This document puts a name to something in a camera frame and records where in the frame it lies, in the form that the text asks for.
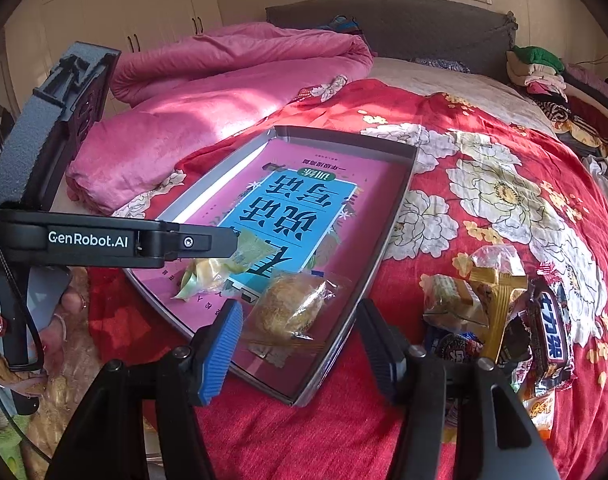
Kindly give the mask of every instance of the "bed sheet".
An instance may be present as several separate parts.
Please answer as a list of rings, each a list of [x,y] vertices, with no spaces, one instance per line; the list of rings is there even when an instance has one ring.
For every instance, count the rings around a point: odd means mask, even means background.
[[[123,216],[154,218],[183,190],[273,124],[343,130],[419,148],[370,297],[385,319],[421,342],[427,274],[465,274],[468,254],[500,242],[526,271],[543,262],[562,275],[572,313],[578,379],[556,395],[548,440],[562,478],[587,478],[608,446],[608,204],[572,152],[524,124],[502,123],[460,96],[429,97],[361,80],[300,92],[300,100],[246,132],[188,156],[157,194]],[[118,270],[92,269],[90,330],[103,360],[147,362],[181,343]],[[145,408],[154,420],[151,406]],[[294,409],[229,376],[197,410],[217,477],[385,478],[402,413],[377,392],[353,333],[311,403]],[[451,478],[454,447],[442,449]]]

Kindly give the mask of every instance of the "pink blanket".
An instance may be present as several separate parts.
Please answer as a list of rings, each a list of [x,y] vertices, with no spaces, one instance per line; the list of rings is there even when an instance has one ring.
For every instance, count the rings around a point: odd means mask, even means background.
[[[72,198],[110,214],[160,184],[176,162],[252,126],[300,89],[366,77],[357,36],[225,27],[149,52],[122,54],[111,82],[134,107],[94,124],[66,171]]]

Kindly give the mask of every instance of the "wrapped pastry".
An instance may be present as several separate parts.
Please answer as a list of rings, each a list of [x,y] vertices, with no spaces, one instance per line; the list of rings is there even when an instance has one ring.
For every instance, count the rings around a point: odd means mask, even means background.
[[[244,321],[242,338],[266,345],[312,342],[308,329],[340,288],[337,280],[323,272],[273,272]]]
[[[488,330],[488,317],[469,283],[443,274],[426,279],[423,319],[449,332],[472,332],[481,340]]]

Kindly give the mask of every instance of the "gold wrapped candy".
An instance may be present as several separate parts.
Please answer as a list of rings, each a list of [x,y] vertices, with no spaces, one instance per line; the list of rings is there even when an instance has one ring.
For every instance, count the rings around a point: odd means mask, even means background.
[[[510,306],[528,288],[526,276],[513,276],[487,267],[473,267],[469,281],[477,290],[488,292],[487,306],[490,328],[480,357],[488,357],[494,362],[500,353]]]

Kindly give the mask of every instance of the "chocolate bar wrapper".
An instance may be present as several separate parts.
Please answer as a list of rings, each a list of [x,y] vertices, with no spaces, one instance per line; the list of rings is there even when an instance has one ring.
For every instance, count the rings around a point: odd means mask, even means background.
[[[533,352],[532,394],[535,397],[554,388],[569,388],[575,378],[565,291],[559,282],[552,286],[555,290],[543,276],[534,278],[526,305]]]

